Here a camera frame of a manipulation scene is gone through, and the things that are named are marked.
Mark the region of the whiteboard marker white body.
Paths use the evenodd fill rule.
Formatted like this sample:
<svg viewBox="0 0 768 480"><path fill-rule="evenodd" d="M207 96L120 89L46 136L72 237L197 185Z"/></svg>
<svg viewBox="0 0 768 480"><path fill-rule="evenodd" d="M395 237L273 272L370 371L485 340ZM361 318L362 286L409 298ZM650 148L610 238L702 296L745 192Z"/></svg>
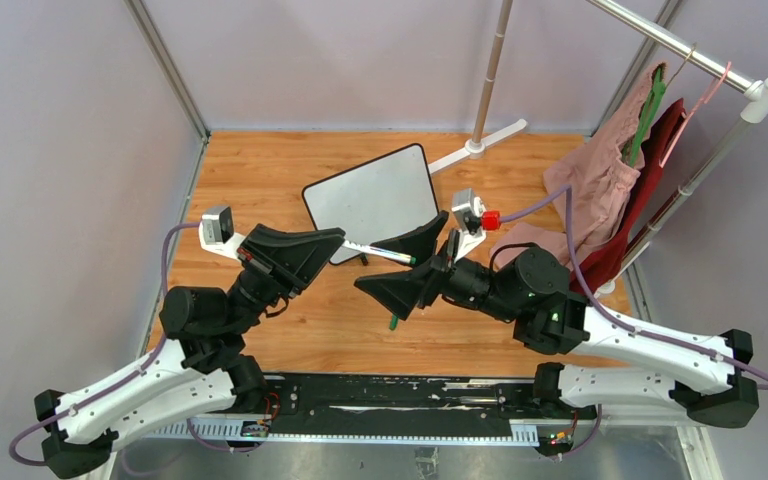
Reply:
<svg viewBox="0 0 768 480"><path fill-rule="evenodd" d="M359 244L350 240L344 240L342 244L343 248L353 250L362 254L378 256L387 260L395 261L403 265L414 265L416 258L409 254L400 253L380 247L375 247L368 244Z"/></svg>

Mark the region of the small whiteboard black frame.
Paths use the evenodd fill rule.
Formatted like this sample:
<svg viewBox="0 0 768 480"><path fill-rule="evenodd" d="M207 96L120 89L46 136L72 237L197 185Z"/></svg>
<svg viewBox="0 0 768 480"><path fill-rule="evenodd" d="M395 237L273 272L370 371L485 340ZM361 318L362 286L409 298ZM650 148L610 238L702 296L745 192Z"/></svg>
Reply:
<svg viewBox="0 0 768 480"><path fill-rule="evenodd" d="M359 244L388 239L439 212L425 151L412 143L302 189L314 227L339 227Z"/></svg>

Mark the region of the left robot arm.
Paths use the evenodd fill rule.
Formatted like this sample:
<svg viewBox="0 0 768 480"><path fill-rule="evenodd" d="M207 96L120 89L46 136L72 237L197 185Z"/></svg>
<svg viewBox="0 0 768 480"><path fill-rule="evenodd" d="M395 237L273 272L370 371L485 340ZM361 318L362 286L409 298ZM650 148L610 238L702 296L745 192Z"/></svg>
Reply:
<svg viewBox="0 0 768 480"><path fill-rule="evenodd" d="M164 340L151 352L78 390L34 399L46 432L40 465L60 479L87 474L134 441L167 425L236 406L258 411L268 396L243 335L283 313L344 243L340 228L282 232L259 224L247 234L228 220L195 224L201 247L238 260L227 289L176 286L159 313Z"/></svg>

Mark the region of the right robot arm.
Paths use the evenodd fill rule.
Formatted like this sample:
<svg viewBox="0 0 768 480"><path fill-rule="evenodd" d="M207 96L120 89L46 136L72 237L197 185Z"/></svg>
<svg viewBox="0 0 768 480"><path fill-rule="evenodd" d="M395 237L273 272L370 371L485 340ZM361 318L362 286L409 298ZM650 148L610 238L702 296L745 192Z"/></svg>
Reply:
<svg viewBox="0 0 768 480"><path fill-rule="evenodd" d="M436 246L442 227L437 217L402 236L422 251L422 263L355 286L400 320L443 300L510 324L517 341L547 358L530 392L540 415L646 406L736 429L757 412L758 386L740 371L753 354L748 333L703 336L648 324L573 292L569 270L534 243L497 269L467 258L458 232Z"/></svg>

